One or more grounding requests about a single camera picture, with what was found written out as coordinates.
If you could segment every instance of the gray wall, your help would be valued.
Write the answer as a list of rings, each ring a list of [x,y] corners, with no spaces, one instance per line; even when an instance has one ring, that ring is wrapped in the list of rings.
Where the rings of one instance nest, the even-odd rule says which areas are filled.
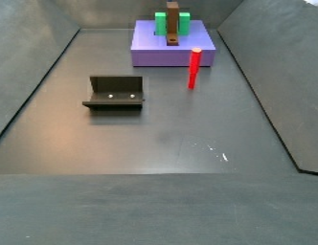
[[[318,172],[318,8],[245,0],[218,31],[298,168]]]
[[[0,0],[0,133],[78,26],[45,0]]]
[[[132,28],[135,19],[152,17],[166,0],[51,0],[82,28]],[[244,0],[181,0],[197,19],[217,27]]]

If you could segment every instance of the wooden block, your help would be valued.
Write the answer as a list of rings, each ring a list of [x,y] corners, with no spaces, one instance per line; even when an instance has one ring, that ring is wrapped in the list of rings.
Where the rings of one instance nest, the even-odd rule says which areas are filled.
[[[177,34],[179,7],[177,2],[166,2],[166,32]]]

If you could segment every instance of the gray floor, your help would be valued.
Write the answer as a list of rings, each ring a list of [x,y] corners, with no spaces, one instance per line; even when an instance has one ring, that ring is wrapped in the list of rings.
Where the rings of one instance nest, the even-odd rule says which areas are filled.
[[[0,173],[296,172],[217,32],[215,64],[132,68],[127,30],[83,30],[0,140]],[[90,75],[140,75],[139,115],[91,114]]]
[[[189,92],[185,68],[131,69],[126,31],[78,35],[0,141],[0,173],[40,174],[0,174],[0,244],[318,245],[318,177],[211,36]],[[91,116],[88,75],[120,73],[146,78],[140,115]],[[48,175],[119,172],[211,174]]]
[[[318,245],[318,177],[0,175],[0,244]]]

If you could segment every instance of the purple box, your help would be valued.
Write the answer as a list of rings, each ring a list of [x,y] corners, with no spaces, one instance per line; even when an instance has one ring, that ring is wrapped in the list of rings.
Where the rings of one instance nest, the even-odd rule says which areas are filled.
[[[202,50],[199,66],[211,66],[215,46],[201,20],[190,20],[189,35],[179,35],[179,46],[166,46],[165,36],[154,35],[155,21],[136,20],[131,42],[132,66],[189,66],[191,48]]]

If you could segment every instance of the red peg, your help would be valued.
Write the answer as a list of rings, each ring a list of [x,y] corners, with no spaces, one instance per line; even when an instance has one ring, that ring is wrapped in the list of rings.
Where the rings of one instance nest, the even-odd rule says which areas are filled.
[[[201,55],[202,55],[202,50],[199,48],[193,48],[190,52],[190,59],[189,59],[187,89],[194,88],[194,81],[195,81],[195,75],[199,67]]]

